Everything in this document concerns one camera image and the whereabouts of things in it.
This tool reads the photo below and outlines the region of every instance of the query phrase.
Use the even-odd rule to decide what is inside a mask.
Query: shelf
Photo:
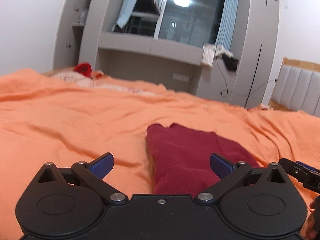
[[[203,56],[203,50],[195,46],[127,33],[102,32],[99,38],[99,49],[147,54],[196,66],[200,66]]]
[[[73,23],[72,27],[73,28],[83,29],[84,28],[84,23]]]

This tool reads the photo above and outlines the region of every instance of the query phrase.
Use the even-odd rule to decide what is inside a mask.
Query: maroon folded cloth
[[[154,194],[200,192],[220,179],[210,168],[210,156],[217,153],[234,163],[245,161],[258,167],[251,154],[240,144],[216,135],[178,124],[168,128],[154,124],[147,129],[148,150],[155,160]]]

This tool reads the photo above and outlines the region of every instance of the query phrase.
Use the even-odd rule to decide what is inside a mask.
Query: orange bed sheet
[[[28,69],[0,77],[1,240],[22,236],[16,202],[48,161],[70,167],[112,152],[115,167],[105,181],[129,196],[152,193],[146,129],[153,123],[214,131],[240,143],[264,166],[286,157],[320,168],[320,118],[249,112],[147,82],[99,82],[152,93],[79,87]],[[306,203],[316,196],[294,182]]]

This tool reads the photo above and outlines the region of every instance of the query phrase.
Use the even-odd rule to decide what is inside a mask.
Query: headboard
[[[285,57],[269,105],[320,117],[320,64]]]

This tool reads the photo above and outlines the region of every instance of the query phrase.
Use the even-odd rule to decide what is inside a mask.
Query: black cable
[[[227,84],[226,77],[224,76],[224,74],[223,74],[223,72],[222,72],[222,70],[221,70],[221,68],[220,68],[220,66],[219,66],[219,63],[218,63],[217,46],[216,46],[216,49],[215,49],[215,54],[216,54],[215,56],[216,56],[216,62],[217,62],[218,69],[219,69],[219,71],[220,71],[220,73],[221,73],[221,75],[222,75],[222,77],[223,77],[223,79],[224,79],[224,82],[225,82],[225,84],[226,84],[226,88],[223,89],[223,90],[221,90],[220,95],[221,95],[222,98],[226,98],[226,97],[229,95],[228,84]],[[266,85],[266,84],[269,84],[270,82],[276,82],[276,79],[271,79],[271,80],[269,80],[268,82],[264,82],[261,86],[259,86],[258,88],[256,88],[256,89],[253,90],[252,92],[250,92],[249,94],[240,94],[240,93],[235,92],[234,90],[231,90],[231,93],[233,92],[233,93],[235,93],[235,94],[237,94],[237,95],[240,95],[240,96],[248,96],[248,95],[251,95],[251,94],[257,92],[260,88],[262,88],[262,87],[263,87],[264,85]]]

